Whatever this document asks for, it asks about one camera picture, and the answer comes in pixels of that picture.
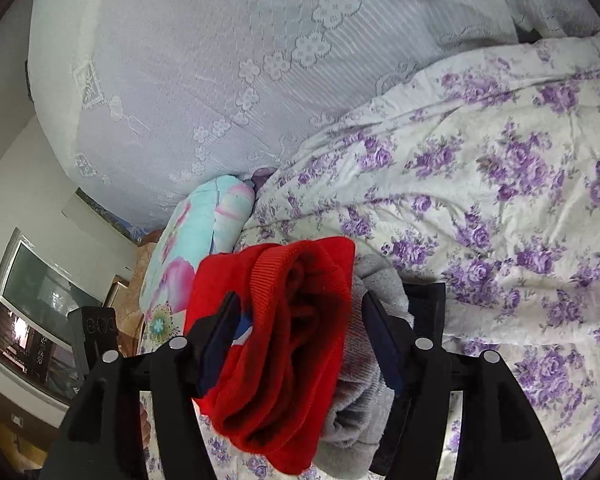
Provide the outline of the red pants with striped band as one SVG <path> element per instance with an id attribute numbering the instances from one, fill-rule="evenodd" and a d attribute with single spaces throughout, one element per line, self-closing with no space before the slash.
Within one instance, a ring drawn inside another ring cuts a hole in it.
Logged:
<path id="1" fill-rule="evenodd" d="M 347 237 L 261 244 L 201 261 L 185 326 L 234 292 L 242 325 L 216 385 L 197 404 L 235 448 L 283 474 L 311 466 L 335 395 L 352 313 Z"/>

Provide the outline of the grey folded garment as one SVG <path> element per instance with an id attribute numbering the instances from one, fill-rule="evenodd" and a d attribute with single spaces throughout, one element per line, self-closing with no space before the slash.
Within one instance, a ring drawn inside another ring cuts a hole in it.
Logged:
<path id="1" fill-rule="evenodd" d="M 382 379 L 362 320 L 362 299 L 374 292 L 390 315 L 413 322 L 396 269 L 368 254 L 355 263 L 352 311 L 341 370 L 313 463 L 336 479 L 362 479 L 379 448 L 394 394 Z"/>

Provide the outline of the blue framed picture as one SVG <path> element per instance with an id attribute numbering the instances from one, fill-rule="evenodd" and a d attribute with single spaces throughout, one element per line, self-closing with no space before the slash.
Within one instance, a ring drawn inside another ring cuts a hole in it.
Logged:
<path id="1" fill-rule="evenodd" d="M 132 223 L 123 220 L 108 209 L 104 208 L 102 205 L 99 205 L 99 203 L 97 203 L 96 200 L 93 200 L 91 196 L 88 196 L 82 190 L 82 188 L 76 189 L 76 196 L 78 196 L 80 200 L 83 200 L 84 203 L 86 203 L 95 214 L 102 218 L 102 220 L 106 221 L 127 240 L 134 243 L 136 246 L 140 246 L 142 244 L 143 238 L 147 235 L 145 230 L 140 229 L 137 226 L 133 226 Z"/>

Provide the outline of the teal pink floral pillow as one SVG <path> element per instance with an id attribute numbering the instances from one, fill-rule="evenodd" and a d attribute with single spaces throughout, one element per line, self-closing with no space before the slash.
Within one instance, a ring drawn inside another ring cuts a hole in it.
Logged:
<path id="1" fill-rule="evenodd" d="M 253 204 L 252 185 L 233 176 L 199 185 L 178 203 L 152 251 L 140 289 L 140 353 L 184 334 L 199 263 L 234 249 Z"/>

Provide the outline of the purple floral white bedspread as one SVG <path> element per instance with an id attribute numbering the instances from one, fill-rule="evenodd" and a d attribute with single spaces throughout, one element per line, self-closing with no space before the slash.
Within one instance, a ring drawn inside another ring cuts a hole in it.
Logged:
<path id="1" fill-rule="evenodd" d="M 418 70 L 230 208 L 222 252 L 342 235 L 445 284 L 445 348 L 501 353 L 565 478 L 600 464 L 600 33 Z"/>

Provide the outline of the white lace headboard cover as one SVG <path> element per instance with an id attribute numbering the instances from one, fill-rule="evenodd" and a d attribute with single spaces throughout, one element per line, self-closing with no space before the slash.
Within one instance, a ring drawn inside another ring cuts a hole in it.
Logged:
<path id="1" fill-rule="evenodd" d="M 588 0 L 34 0 L 29 79 L 66 176 L 138 228 L 448 56 L 591 36 Z"/>

